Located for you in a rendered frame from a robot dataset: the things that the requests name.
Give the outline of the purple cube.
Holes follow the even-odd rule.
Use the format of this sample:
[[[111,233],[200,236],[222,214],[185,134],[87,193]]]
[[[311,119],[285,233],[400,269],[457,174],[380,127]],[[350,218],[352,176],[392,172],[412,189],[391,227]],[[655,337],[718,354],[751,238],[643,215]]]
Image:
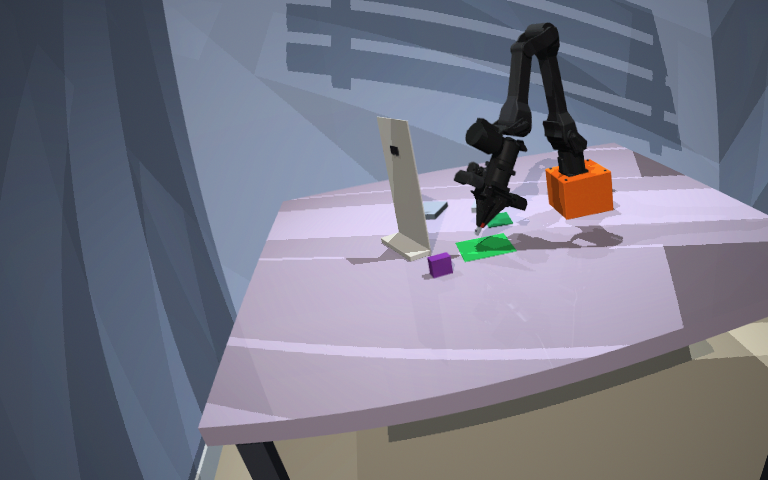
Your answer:
[[[430,275],[435,279],[445,275],[453,274],[451,257],[446,252],[435,256],[427,257]]]

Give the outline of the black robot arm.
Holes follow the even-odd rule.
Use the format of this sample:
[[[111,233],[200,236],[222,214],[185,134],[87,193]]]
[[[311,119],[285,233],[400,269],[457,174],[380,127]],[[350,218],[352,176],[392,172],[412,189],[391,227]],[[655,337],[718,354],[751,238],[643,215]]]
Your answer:
[[[477,118],[475,124],[467,130],[466,143],[513,166],[519,151],[527,152],[524,141],[502,136],[524,137],[531,132],[532,114],[528,106],[528,93],[532,55],[535,54],[539,60],[549,109],[543,128],[553,150],[559,150],[558,172],[568,177],[589,172],[585,168],[583,153],[587,149],[587,140],[578,133],[567,111],[556,57],[560,47],[557,28],[549,22],[531,24],[517,39],[510,48],[512,57],[508,96],[501,108],[500,117],[493,124]]]

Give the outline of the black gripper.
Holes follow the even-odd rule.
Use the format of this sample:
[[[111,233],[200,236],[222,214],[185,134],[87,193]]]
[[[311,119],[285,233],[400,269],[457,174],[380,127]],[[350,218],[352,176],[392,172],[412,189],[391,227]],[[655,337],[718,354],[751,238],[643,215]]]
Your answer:
[[[485,162],[485,166],[487,169],[484,178],[462,170],[456,172],[454,178],[454,181],[462,185],[469,184],[476,187],[470,192],[476,199],[476,225],[480,226],[484,222],[483,228],[504,208],[510,206],[525,211],[528,205],[527,199],[509,193],[511,188],[507,186],[510,177],[516,175],[513,165],[491,157],[490,162]]]

